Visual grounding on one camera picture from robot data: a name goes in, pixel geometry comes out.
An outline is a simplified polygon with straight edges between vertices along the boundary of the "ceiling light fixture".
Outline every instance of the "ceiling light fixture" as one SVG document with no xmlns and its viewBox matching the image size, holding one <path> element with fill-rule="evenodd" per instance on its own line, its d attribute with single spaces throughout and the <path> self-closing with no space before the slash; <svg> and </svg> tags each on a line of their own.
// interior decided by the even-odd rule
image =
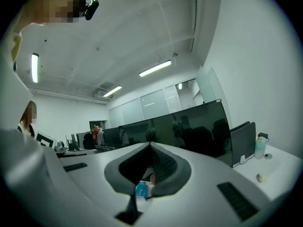
<svg viewBox="0 0 303 227">
<path fill-rule="evenodd" d="M 145 71 L 139 73 L 139 76 L 140 77 L 144 77 L 144 76 L 146 76 L 146 75 L 148 75 L 148 74 L 150 74 L 150 73 L 152 73 L 154 71 L 160 70 L 160 69 L 162 69 L 164 67 L 167 67 L 169 65 L 171 65 L 171 60 L 165 61 L 165 62 L 163 62 L 163 63 L 161 63 L 161 64 L 159 64 L 157 66 L 154 66 L 154 67 L 152 67 L 152 68 L 150 68 L 148 70 L 145 70 Z"/>
<path fill-rule="evenodd" d="M 117 86 L 115 89 L 113 89 L 113 90 L 111 90 L 110 92 L 106 93 L 106 94 L 104 95 L 104 97 L 107 97 L 107 96 L 109 96 L 109 95 L 112 95 L 114 92 L 120 90 L 121 88 L 122 88 L 121 86 Z"/>
<path fill-rule="evenodd" d="M 38 60 L 39 55 L 36 53 L 32 54 L 32 79 L 33 82 L 38 83 Z"/>
</svg>

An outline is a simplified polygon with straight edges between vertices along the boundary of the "frosted glass window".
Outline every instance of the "frosted glass window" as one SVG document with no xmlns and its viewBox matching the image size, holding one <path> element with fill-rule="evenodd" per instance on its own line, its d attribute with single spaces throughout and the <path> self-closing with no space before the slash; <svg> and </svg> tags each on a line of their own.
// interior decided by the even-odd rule
<svg viewBox="0 0 303 227">
<path fill-rule="evenodd" d="M 163 90 L 140 97 L 144 119 L 169 114 L 169 108 Z"/>
<path fill-rule="evenodd" d="M 209 76 L 202 67 L 200 67 L 198 71 L 196 81 L 199 85 L 205 103 L 209 103 L 218 99 L 214 94 L 213 86 L 210 82 Z"/>
<path fill-rule="evenodd" d="M 170 113 L 182 110 L 182 105 L 175 86 L 165 88 L 166 100 L 169 104 Z"/>
<path fill-rule="evenodd" d="M 123 115 L 121 106 L 112 108 L 108 111 L 110 127 L 115 128 L 121 125 L 124 125 Z"/>
<path fill-rule="evenodd" d="M 134 123 L 143 120 L 140 100 L 137 98 L 122 105 L 122 113 L 124 118 L 124 123 Z"/>
</svg>

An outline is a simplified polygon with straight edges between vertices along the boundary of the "person's hair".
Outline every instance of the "person's hair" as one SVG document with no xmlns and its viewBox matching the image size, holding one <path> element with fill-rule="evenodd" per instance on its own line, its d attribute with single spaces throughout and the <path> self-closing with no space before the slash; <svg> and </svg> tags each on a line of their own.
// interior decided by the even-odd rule
<svg viewBox="0 0 303 227">
<path fill-rule="evenodd" d="M 30 110 L 32 107 L 35 107 L 35 110 L 37 111 L 37 106 L 33 101 L 30 101 L 27 105 L 27 108 L 25 109 L 24 113 L 22 114 L 22 117 L 20 119 L 20 122 L 23 122 L 25 124 L 25 127 L 29 128 L 29 132 L 31 134 L 32 137 L 35 137 L 35 132 L 33 127 L 30 125 L 30 123 L 28 122 L 28 110 Z"/>
</svg>

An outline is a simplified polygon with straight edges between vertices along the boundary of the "water bottle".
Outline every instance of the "water bottle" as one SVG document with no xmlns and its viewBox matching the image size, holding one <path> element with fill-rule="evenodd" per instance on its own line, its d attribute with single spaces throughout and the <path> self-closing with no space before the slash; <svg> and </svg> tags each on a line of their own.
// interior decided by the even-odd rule
<svg viewBox="0 0 303 227">
<path fill-rule="evenodd" d="M 256 159 L 262 159 L 264 157 L 265 146 L 266 146 L 266 139 L 264 137 L 258 137 L 256 139 L 256 146 L 255 146 Z"/>
</svg>

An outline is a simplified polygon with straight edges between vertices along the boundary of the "cable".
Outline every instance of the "cable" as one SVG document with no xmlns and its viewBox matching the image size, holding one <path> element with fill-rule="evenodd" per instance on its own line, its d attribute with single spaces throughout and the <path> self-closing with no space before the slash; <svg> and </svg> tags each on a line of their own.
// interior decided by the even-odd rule
<svg viewBox="0 0 303 227">
<path fill-rule="evenodd" d="M 238 163 L 237 165 L 243 165 L 243 164 L 245 164 L 249 159 L 252 159 L 254 156 L 255 156 L 255 153 L 254 153 L 254 155 L 252 157 L 247 158 L 244 163 Z"/>
</svg>

